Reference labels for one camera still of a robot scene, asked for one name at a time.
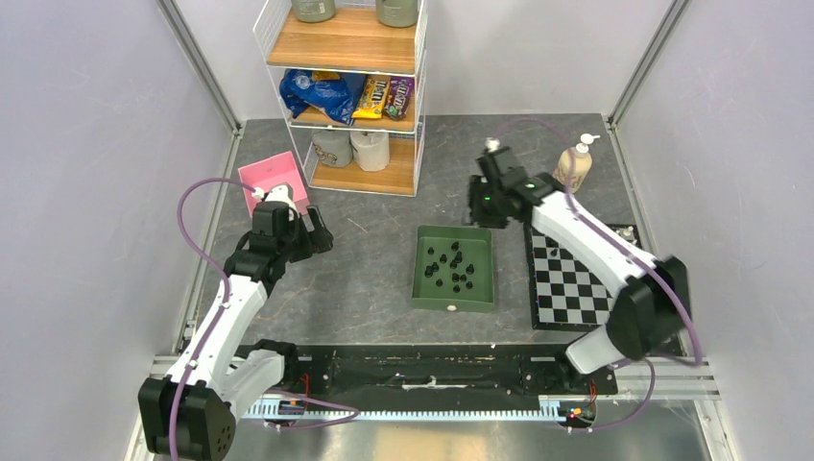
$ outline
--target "green tray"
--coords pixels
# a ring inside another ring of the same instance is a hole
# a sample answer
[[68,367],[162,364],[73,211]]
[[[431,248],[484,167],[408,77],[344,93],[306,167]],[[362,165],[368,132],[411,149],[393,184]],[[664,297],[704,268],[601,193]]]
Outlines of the green tray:
[[[452,243],[459,243],[458,251],[463,253],[464,261],[456,269],[449,263],[456,252]],[[429,248],[435,252],[430,255]],[[440,263],[441,255],[446,254],[447,262]],[[428,278],[424,271],[427,266],[437,262],[440,270]],[[467,274],[467,266],[474,264],[474,274]],[[491,253],[491,232],[478,228],[451,228],[445,226],[419,226],[419,243],[416,250],[416,272],[413,275],[413,307],[419,309],[436,309],[464,312],[494,312],[494,271]],[[454,283],[452,274],[466,275],[472,282],[467,289],[465,282]],[[436,285],[438,279],[443,286]],[[455,293],[455,285],[461,291]]]

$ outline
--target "black and white checkered board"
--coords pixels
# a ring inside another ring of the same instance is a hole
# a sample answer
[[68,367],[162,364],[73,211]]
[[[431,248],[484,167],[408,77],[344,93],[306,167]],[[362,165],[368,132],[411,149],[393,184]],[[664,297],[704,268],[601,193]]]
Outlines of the black and white checkered board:
[[[614,231],[631,226],[610,225]],[[589,331],[608,321],[611,294],[588,268],[554,239],[526,227],[529,251],[532,327]],[[633,226],[629,241],[640,247]]]

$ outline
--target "robotic arm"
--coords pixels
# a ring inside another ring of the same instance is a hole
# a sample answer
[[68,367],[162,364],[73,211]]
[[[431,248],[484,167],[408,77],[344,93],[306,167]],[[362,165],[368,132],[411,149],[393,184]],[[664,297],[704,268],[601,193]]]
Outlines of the robotic arm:
[[[199,359],[183,390],[177,423],[179,455],[189,459],[223,459],[233,441],[236,422],[266,390],[287,389],[299,377],[297,348],[293,344],[260,341],[246,360],[229,367],[251,319],[263,306],[288,262],[329,251],[333,236],[324,227],[319,210],[308,208],[313,230],[308,230],[291,201],[286,185],[274,188],[257,204],[251,230],[238,242],[224,267],[231,284],[226,308],[221,283],[218,295],[179,360],[163,379],[148,378],[138,392],[138,404],[147,446],[168,454],[169,418],[173,395],[192,351],[202,342]],[[211,335],[208,327],[217,322]]]
[[639,360],[683,328],[658,284],[608,240],[654,268],[689,307],[686,268],[678,259],[660,261],[641,251],[574,201],[584,219],[606,231],[606,237],[597,234],[575,216],[559,182],[545,173],[530,178],[508,147],[490,142],[478,164],[483,176],[470,178],[468,195],[475,224],[502,229],[514,218],[531,225],[583,261],[613,296],[608,322],[568,345],[559,357],[566,380],[580,379],[624,358]]

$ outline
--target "white wall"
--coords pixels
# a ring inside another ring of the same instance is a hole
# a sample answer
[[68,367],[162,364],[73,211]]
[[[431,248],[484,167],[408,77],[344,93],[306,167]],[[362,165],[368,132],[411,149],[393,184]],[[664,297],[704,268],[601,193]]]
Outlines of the white wall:
[[230,135],[155,2],[3,2],[0,30],[0,458],[122,459],[194,272],[176,200]]
[[[238,118],[279,117],[251,32],[264,1],[177,1]],[[670,0],[427,2],[431,114],[608,114],[670,5]]]
[[621,126],[746,461],[810,459],[814,3],[691,2]]

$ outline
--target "floor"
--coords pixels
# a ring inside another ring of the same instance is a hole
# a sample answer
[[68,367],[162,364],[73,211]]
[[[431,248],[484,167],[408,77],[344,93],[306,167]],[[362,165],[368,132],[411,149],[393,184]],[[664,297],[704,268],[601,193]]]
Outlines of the floor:
[[[634,222],[619,165],[598,114],[547,115],[572,139],[602,135],[591,152],[593,167],[578,200],[606,223]],[[512,116],[430,116],[418,196],[312,189],[333,233],[334,249],[290,264],[244,343],[261,338],[300,344],[563,342],[575,333],[531,329],[528,267],[522,228],[494,230],[497,312],[477,314],[413,309],[410,306],[416,232],[419,225],[460,225],[466,212],[467,180],[477,173],[483,142]],[[298,135],[307,135],[303,130]],[[520,124],[502,137],[530,174],[552,171],[562,143],[535,125]],[[235,167],[292,148],[282,121],[251,121]],[[225,260],[251,225],[243,195],[226,197],[213,255]],[[217,288],[206,276],[201,315]]]

